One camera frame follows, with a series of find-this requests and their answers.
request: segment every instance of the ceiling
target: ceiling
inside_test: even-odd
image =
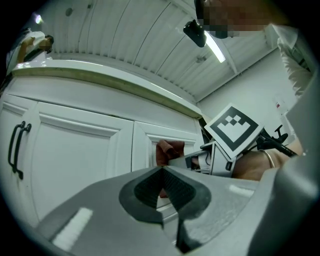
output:
[[[39,14],[54,36],[54,59],[115,67],[199,102],[277,47],[271,26],[247,37],[215,39],[220,63],[183,32],[194,0],[53,0]]]

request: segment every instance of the white wall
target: white wall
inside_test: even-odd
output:
[[[205,115],[214,118],[229,103],[233,103],[261,122],[266,131],[277,138],[274,131],[282,124],[273,102],[277,95],[288,109],[296,103],[280,53],[275,50],[242,75],[201,100],[198,107]]]

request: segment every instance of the black cabinet handle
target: black cabinet handle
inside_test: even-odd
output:
[[[16,140],[16,144],[15,144],[15,150],[14,150],[14,171],[18,173],[20,180],[24,179],[24,173],[18,169],[18,156],[19,156],[19,149],[20,149],[20,143],[21,143],[21,138],[22,135],[24,133],[24,131],[26,131],[27,133],[30,132],[31,130],[31,123],[29,123],[26,127],[23,127],[18,135],[18,139]]]
[[[17,124],[13,129],[11,139],[10,139],[9,152],[8,152],[8,163],[12,167],[12,170],[14,173],[16,172],[15,171],[16,168],[15,168],[15,165],[11,162],[12,147],[14,145],[14,141],[15,141],[15,137],[16,137],[16,133],[17,133],[18,128],[24,128],[25,125],[26,125],[25,121],[22,121],[21,124]]]

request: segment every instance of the cabinet door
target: cabinet door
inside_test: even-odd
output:
[[[25,187],[23,180],[20,180],[17,173],[13,173],[12,167],[8,163],[9,144],[16,125],[22,121],[28,121],[31,112],[37,105],[36,101],[3,95],[0,103],[0,186],[5,201],[12,214],[26,221],[25,209],[22,204],[21,194]],[[16,142],[20,129],[16,131],[13,147],[11,151],[11,163],[14,162]],[[24,151],[22,145],[26,145],[28,137],[23,136],[21,140],[20,152]]]
[[[156,145],[160,140],[184,141],[184,154],[200,150],[204,144],[201,134],[134,122],[132,144],[132,171],[157,166]]]
[[[24,168],[38,221],[90,184],[131,171],[133,121],[39,102],[31,123]]]

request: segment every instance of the bracelet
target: bracelet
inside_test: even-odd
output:
[[[267,158],[269,159],[271,168],[275,168],[275,163],[274,163],[274,161],[272,160],[272,158],[271,158],[271,156],[269,155],[269,153],[268,153],[267,151],[263,150],[263,149],[260,149],[259,151],[263,152],[263,153],[267,156]]]

